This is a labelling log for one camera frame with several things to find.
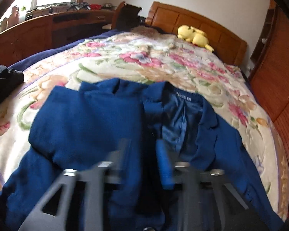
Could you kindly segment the yellow plush toy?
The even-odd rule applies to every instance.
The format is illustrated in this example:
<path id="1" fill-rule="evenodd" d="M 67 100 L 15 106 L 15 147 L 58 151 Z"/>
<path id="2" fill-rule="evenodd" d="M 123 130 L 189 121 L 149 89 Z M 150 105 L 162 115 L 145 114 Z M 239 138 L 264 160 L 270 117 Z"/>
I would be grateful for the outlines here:
<path id="1" fill-rule="evenodd" d="M 207 34 L 202 30 L 192 26 L 182 25 L 177 30 L 177 37 L 200 48 L 214 52 L 214 48 L 209 45 Z"/>

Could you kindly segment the dark blue bed sheet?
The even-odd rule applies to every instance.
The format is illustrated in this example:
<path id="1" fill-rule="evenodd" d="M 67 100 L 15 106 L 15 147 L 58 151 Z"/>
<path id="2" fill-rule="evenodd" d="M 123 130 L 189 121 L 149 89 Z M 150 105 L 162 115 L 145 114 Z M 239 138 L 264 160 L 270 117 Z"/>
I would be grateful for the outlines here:
<path id="1" fill-rule="evenodd" d="M 89 37 L 89 38 L 87 38 L 87 40 L 105 39 L 105 38 L 109 38 L 113 35 L 123 33 L 123 32 L 124 31 L 114 29 L 114 30 L 104 32 L 100 35 L 95 35 L 95 36 Z M 53 56 L 53 55 L 58 54 L 60 52 L 63 52 L 67 49 L 73 48 L 76 45 L 83 43 L 84 41 L 85 41 L 85 39 L 80 39 L 80 40 L 77 40 L 73 43 L 69 43 L 67 45 L 64 45 L 64 46 L 56 48 L 56 49 L 48 49 L 48 50 L 36 53 L 34 55 L 31 55 L 31 56 L 13 64 L 13 65 L 11 65 L 9 68 L 15 69 L 17 71 L 25 71 L 27 68 L 29 68 L 33 64 L 39 62 L 40 60 L 46 59 L 50 56 Z"/>

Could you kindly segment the black cloth on bed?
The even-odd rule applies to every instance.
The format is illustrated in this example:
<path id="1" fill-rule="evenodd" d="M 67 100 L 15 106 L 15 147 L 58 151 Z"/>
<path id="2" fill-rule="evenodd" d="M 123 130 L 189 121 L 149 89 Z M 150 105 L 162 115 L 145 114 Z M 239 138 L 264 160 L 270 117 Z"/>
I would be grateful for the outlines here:
<path id="1" fill-rule="evenodd" d="M 21 71 L 0 65 L 0 104 L 23 82 L 24 74 Z"/>

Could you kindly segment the red bowl on desk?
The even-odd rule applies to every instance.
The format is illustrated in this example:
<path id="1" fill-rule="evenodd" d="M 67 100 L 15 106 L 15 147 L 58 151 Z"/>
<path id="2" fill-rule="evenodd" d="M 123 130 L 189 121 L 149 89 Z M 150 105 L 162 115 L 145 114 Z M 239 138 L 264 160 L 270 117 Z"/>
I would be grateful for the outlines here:
<path id="1" fill-rule="evenodd" d="M 102 6 L 99 4 L 90 4 L 89 7 L 90 7 L 90 10 L 101 10 L 102 9 Z"/>

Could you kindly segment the blue suit jacket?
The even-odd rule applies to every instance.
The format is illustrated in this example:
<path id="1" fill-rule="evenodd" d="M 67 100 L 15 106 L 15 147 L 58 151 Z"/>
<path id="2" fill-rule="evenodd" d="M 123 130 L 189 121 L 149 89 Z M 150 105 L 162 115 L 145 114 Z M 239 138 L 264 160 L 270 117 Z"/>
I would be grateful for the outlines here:
<path id="1" fill-rule="evenodd" d="M 31 126 L 30 149 L 0 191 L 5 225 L 18 230 L 63 170 L 91 168 L 123 139 L 123 187 L 107 199 L 111 230 L 176 229 L 166 150 L 196 169 L 223 169 L 270 230 L 283 224 L 239 132 L 203 96 L 115 78 L 52 89 Z"/>

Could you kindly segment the louvered wooden wardrobe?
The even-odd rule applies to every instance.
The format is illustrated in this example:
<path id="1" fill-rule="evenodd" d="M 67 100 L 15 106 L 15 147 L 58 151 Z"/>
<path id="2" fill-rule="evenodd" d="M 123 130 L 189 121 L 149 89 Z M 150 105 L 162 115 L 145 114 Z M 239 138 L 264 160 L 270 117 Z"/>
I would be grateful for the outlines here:
<path id="1" fill-rule="evenodd" d="M 256 66 L 250 76 L 252 89 L 280 134 L 289 163 L 289 19 L 270 1 L 263 31 L 251 56 Z"/>

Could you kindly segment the wooden desk cabinet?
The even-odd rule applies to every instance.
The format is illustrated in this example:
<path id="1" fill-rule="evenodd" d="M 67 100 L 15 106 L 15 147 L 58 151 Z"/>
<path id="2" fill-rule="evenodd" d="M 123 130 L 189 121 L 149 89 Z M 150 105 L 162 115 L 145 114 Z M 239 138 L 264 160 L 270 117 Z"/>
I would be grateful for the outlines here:
<path id="1" fill-rule="evenodd" d="M 111 10 L 49 14 L 27 20 L 0 33 L 0 65 L 7 67 L 33 54 L 55 49 L 104 32 Z"/>

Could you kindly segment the floral bed blanket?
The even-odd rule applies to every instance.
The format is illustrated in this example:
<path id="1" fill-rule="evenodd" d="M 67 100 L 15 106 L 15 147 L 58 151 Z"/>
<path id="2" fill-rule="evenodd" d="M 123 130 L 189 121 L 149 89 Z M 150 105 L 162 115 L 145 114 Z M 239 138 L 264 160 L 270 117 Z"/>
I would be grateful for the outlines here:
<path id="1" fill-rule="evenodd" d="M 114 77 L 142 84 L 168 81 L 204 96 L 239 131 L 273 210 L 287 219 L 289 168 L 282 140 L 240 68 L 210 51 L 140 26 L 105 39 L 85 39 L 22 72 L 22 85 L 0 104 L 0 190 L 28 151 L 32 121 L 56 85 L 77 90 L 82 82 Z"/>

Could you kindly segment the wooden headboard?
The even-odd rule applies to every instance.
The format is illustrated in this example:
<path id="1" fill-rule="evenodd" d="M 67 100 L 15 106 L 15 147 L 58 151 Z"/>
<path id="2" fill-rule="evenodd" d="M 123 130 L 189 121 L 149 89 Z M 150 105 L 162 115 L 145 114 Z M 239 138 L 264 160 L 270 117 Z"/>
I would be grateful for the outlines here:
<path id="1" fill-rule="evenodd" d="M 190 10 L 154 1 L 145 23 L 166 33 L 177 34 L 182 25 L 192 26 L 207 34 L 209 44 L 224 63 L 240 66 L 247 42 L 217 22 Z"/>

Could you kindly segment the wooden chair with black garment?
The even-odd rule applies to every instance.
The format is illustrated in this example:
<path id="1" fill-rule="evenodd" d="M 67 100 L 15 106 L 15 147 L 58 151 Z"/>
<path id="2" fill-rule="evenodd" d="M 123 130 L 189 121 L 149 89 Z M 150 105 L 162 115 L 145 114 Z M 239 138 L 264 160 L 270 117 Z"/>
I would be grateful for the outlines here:
<path id="1" fill-rule="evenodd" d="M 143 25 L 146 18 L 139 15 L 141 11 L 141 7 L 128 4 L 125 1 L 121 2 L 114 12 L 111 30 L 130 31 Z"/>

